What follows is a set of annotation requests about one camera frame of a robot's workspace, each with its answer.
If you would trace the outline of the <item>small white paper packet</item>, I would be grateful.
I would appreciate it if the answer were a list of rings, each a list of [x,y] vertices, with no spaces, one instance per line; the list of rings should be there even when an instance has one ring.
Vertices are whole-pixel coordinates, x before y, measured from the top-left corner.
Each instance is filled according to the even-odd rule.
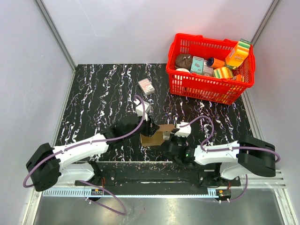
[[[164,140],[168,140],[170,138],[170,134],[171,134],[171,132],[169,132],[169,131],[163,132],[163,138],[164,138]]]

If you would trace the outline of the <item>brown cardboard box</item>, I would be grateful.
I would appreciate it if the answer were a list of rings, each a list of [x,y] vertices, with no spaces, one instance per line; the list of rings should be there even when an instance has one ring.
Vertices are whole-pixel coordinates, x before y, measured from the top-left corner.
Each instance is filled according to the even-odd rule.
[[[144,135],[140,135],[141,145],[143,147],[160,146],[164,141],[166,141],[163,138],[163,132],[171,132],[173,129],[175,129],[175,126],[173,124],[159,125],[159,129],[155,132],[153,136],[147,137]]]

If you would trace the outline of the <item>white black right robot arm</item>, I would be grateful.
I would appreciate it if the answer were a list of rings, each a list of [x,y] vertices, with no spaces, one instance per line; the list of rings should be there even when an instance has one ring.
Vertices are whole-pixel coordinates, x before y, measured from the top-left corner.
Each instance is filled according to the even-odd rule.
[[[172,136],[160,148],[165,157],[178,165],[199,167],[218,164],[213,180],[223,186],[241,175],[254,174],[260,177],[275,177],[276,163],[280,156],[275,146],[252,136],[213,146],[188,145],[185,138]]]

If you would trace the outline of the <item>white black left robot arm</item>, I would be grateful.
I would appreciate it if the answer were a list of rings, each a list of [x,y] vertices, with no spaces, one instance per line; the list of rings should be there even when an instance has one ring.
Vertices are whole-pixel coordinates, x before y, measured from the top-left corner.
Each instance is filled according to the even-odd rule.
[[[26,163],[28,174],[23,187],[45,191],[57,183],[83,180],[91,185],[101,182],[102,175],[90,163],[83,167],[74,163],[84,158],[104,154],[116,144],[136,135],[152,137],[159,125],[147,115],[128,114],[94,136],[72,144],[50,146],[41,144]]]

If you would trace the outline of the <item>small grey card box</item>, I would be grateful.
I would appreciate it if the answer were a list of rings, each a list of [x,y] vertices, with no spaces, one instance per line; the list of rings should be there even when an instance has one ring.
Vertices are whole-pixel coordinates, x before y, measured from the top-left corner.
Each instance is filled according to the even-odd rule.
[[[139,87],[145,96],[155,93],[155,89],[149,79],[143,79],[138,82]]]

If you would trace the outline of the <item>pink grey small box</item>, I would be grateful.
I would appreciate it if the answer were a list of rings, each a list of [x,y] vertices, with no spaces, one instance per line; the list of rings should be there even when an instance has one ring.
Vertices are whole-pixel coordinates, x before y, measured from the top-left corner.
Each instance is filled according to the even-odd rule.
[[[207,60],[204,60],[202,75],[213,77],[213,68],[207,65]]]

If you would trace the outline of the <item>teal small box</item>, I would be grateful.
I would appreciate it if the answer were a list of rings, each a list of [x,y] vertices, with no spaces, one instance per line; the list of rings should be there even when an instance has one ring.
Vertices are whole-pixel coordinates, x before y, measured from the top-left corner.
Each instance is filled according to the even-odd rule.
[[[203,73],[204,58],[193,56],[190,73],[201,75]]]

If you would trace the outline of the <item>red plastic shopping basket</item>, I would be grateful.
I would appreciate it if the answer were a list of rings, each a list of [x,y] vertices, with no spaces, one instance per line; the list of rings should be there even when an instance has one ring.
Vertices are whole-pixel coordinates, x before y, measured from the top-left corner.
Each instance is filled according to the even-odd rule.
[[[244,62],[233,71],[234,75],[242,75],[245,80],[219,79],[177,71],[175,61],[181,53],[208,59],[214,57],[224,60],[235,47],[237,41],[205,38],[201,35],[177,33],[168,53],[166,72],[169,75],[170,93],[185,97],[213,101],[226,105],[232,104],[246,89],[255,83],[255,56],[253,47]]]

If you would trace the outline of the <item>white round container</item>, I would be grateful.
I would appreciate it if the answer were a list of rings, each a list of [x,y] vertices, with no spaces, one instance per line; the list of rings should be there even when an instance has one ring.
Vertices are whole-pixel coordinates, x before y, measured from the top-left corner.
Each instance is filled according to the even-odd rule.
[[[188,69],[185,69],[185,68],[178,68],[178,69],[176,69],[176,71],[190,73],[190,71]]]

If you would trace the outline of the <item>brown round bread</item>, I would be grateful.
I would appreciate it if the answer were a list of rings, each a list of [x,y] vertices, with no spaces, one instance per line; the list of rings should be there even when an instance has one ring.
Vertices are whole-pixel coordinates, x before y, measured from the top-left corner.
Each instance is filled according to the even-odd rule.
[[[193,62],[193,56],[191,54],[179,54],[175,60],[175,68],[184,68],[187,70],[191,69]]]

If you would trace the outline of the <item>yellow green striped sponge pack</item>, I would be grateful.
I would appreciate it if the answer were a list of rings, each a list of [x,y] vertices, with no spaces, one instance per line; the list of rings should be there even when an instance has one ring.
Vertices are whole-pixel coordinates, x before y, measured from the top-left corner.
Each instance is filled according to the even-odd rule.
[[[232,79],[234,77],[232,70],[228,67],[219,67],[213,70],[213,75],[218,79]]]

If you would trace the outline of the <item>orange can with blue lid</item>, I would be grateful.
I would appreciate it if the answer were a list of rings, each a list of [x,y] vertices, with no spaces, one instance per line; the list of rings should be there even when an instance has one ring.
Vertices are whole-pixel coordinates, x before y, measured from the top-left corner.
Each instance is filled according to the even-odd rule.
[[[225,67],[225,62],[213,57],[207,59],[207,66],[213,69]]]

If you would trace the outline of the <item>small orange packet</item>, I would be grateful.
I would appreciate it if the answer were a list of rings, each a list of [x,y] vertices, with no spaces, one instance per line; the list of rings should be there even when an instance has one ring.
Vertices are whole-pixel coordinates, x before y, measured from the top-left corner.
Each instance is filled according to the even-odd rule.
[[[238,81],[238,82],[244,82],[244,76],[241,74],[238,74],[236,76],[234,76],[233,78],[231,78],[234,81]]]

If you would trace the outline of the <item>tall orange juice carton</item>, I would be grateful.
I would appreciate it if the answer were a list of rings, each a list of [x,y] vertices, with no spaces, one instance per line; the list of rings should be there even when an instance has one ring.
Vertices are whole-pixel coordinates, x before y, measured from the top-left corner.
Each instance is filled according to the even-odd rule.
[[[226,56],[225,65],[231,70],[236,70],[248,57],[250,47],[251,43],[249,41],[240,39]]]

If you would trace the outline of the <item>aluminium front rail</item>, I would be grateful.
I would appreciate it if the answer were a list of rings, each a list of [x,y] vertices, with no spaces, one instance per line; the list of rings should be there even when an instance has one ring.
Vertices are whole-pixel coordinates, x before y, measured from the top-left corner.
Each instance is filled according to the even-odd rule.
[[[118,190],[103,191],[100,188],[84,186],[84,187],[53,187],[42,192],[43,196],[49,197],[85,197],[85,198],[100,198],[100,197],[117,197],[117,198],[214,198],[219,200],[220,195],[214,188],[205,188],[200,194],[175,194],[147,192],[142,193],[142,190],[133,192],[133,190],[122,189],[124,193]]]

